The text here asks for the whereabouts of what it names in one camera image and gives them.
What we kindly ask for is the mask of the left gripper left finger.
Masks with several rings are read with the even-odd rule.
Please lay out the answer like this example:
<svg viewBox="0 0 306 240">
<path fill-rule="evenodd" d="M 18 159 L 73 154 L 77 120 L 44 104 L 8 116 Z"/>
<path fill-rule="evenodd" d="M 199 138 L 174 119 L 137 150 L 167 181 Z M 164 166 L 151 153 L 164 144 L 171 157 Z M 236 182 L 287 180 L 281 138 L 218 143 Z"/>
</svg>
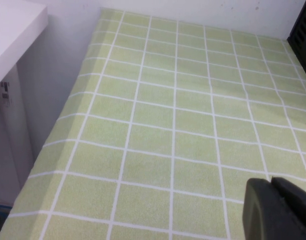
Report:
<svg viewBox="0 0 306 240">
<path fill-rule="evenodd" d="M 278 191 L 265 179 L 247 181 L 243 207 L 247 240 L 294 240 L 296 217 Z"/>
</svg>

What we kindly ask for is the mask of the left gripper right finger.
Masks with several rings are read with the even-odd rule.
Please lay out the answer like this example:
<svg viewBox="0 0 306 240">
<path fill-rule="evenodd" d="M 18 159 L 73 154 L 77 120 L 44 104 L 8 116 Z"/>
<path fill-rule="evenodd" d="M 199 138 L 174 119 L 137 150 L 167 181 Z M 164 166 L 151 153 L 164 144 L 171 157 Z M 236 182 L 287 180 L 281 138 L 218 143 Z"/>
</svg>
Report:
<svg viewBox="0 0 306 240">
<path fill-rule="evenodd" d="M 273 177 L 272 185 L 296 216 L 306 235 L 306 191 L 283 177 Z"/>
</svg>

